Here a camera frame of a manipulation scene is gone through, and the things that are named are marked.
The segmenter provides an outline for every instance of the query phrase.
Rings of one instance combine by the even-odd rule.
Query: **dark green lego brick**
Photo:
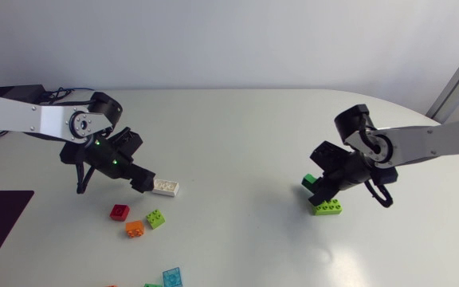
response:
[[[160,213],[160,210],[154,210],[152,213],[147,215],[147,220],[153,229],[159,227],[166,221],[164,220],[163,214]]]
[[[312,185],[315,183],[316,181],[316,177],[310,175],[310,174],[306,174],[306,176],[302,179],[302,185],[311,190],[311,187]]]
[[[339,200],[333,199],[329,202],[324,202],[319,206],[312,207],[313,215],[330,215],[330,214],[340,214],[343,208]]]

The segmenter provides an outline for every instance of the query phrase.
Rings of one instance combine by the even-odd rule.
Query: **table surface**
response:
[[[0,249],[0,286],[162,284],[179,266],[192,286],[459,285],[459,155],[399,167],[381,207],[364,185],[340,192],[340,215],[314,217],[300,185],[334,117],[367,104],[377,127],[435,125],[383,100],[330,90],[107,91],[138,132],[135,163],[180,182],[177,197],[140,194],[96,172],[77,195],[62,143],[0,139],[0,190],[35,196]],[[71,100],[84,100],[77,92]],[[130,239],[109,218],[154,209],[166,222]]]

